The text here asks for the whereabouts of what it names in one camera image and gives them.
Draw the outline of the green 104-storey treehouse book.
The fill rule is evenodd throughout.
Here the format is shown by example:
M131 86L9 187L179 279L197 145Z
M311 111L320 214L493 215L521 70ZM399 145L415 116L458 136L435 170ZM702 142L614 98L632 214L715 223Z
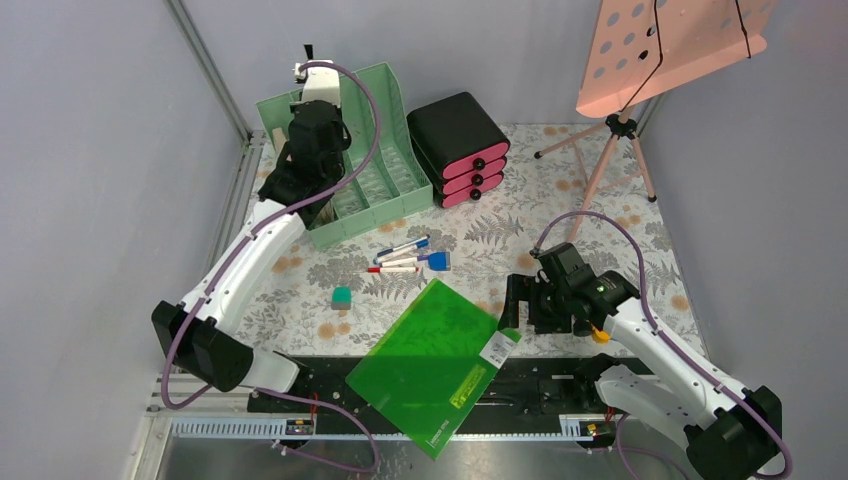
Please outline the green 104-storey treehouse book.
M283 129L280 127L274 128L271 131L271 140L275 151L275 157L278 158L287 143L287 137Z

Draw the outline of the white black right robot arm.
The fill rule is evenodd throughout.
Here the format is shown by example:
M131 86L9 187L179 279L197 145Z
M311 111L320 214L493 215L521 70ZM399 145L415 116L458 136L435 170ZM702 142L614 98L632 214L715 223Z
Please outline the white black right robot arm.
M499 329L519 325L519 305L537 334L573 333L622 344L656 376L643 382L598 354L574 374L575 402L635 416L684 450L704 479L748 479L782 449L782 404L765 386L746 387L690 348L621 274L596 274L574 245L533 250L536 275L506 281Z

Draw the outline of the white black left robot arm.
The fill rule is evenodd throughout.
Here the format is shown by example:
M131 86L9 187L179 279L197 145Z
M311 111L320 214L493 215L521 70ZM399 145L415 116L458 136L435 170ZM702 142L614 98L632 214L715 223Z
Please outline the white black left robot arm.
M178 367L203 388L228 392L245 386L272 390L288 411L309 401L310 385L299 367L277 353L263 353L235 336L249 301L282 252L297 240L345 183L344 153L351 135L343 121L342 76L330 60L294 68L303 88L271 174L232 243L211 270L179 302L161 301L151 314L166 357L160 394Z

